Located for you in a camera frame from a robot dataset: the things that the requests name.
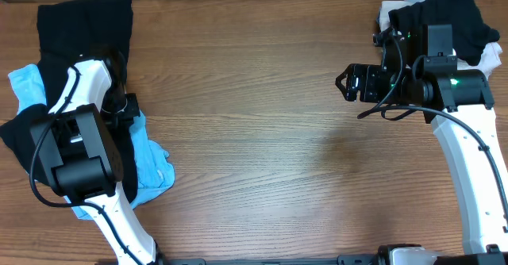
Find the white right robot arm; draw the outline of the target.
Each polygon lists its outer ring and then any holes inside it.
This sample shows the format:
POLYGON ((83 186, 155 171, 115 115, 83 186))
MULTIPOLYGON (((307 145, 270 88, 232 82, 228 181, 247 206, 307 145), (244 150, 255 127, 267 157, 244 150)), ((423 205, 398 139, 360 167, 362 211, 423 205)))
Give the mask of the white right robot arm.
POLYGON ((389 28, 373 37, 379 65, 352 63, 336 78, 344 99, 370 102, 359 114, 397 110, 399 120, 422 112, 440 143, 462 222, 462 255, 418 244, 379 247, 371 264, 505 264, 507 169, 496 131, 495 100, 484 73, 458 70, 451 25, 408 33, 389 28))

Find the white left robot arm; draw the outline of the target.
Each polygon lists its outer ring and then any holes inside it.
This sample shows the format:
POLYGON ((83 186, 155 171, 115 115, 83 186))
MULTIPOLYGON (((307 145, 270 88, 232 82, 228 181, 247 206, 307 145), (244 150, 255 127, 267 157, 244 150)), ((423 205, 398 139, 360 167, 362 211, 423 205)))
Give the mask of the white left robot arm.
POLYGON ((125 91, 122 54, 80 56, 67 69, 58 102, 30 127, 31 164, 40 164, 52 191, 80 208, 99 227, 120 264, 163 264, 125 196, 121 153, 112 128, 130 125, 136 99, 125 91))

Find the black t-shirt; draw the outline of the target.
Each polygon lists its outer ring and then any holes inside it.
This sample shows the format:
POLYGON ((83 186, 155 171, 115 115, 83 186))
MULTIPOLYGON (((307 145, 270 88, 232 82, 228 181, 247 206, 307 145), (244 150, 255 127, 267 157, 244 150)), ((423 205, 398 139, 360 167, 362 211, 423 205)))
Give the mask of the black t-shirt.
POLYGON ((38 8, 41 58, 37 85, 44 89, 37 90, 11 75, 11 86, 20 105, 18 115, 1 126, 3 142, 26 171, 35 150, 29 126, 60 98, 71 62, 104 46, 120 52, 127 60, 132 25, 132 0, 76 0, 38 8))

